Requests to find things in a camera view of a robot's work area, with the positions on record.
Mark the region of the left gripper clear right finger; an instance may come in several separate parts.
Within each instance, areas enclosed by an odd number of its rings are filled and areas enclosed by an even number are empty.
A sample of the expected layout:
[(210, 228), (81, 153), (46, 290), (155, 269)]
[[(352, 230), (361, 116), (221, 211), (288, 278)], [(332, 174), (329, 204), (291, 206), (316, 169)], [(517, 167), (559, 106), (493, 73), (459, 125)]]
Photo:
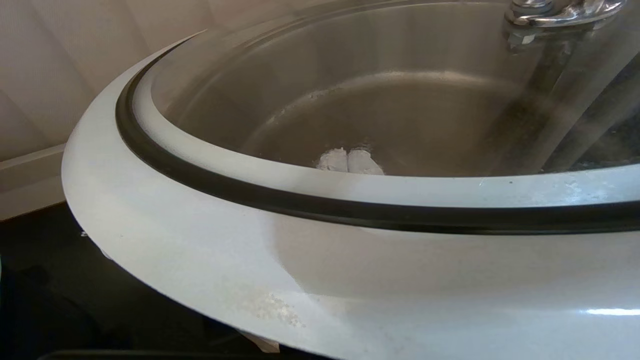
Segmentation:
[(352, 149), (349, 152), (349, 173), (385, 175), (382, 167), (371, 157), (370, 152), (363, 148)]

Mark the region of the left gripper clear left finger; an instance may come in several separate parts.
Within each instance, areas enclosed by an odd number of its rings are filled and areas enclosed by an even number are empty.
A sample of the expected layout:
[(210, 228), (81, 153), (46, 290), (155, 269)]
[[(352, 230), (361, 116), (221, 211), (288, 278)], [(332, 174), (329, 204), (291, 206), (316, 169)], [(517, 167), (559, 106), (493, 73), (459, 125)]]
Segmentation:
[(343, 148), (334, 148), (322, 153), (318, 158), (316, 169), (338, 173), (348, 173), (348, 153)]

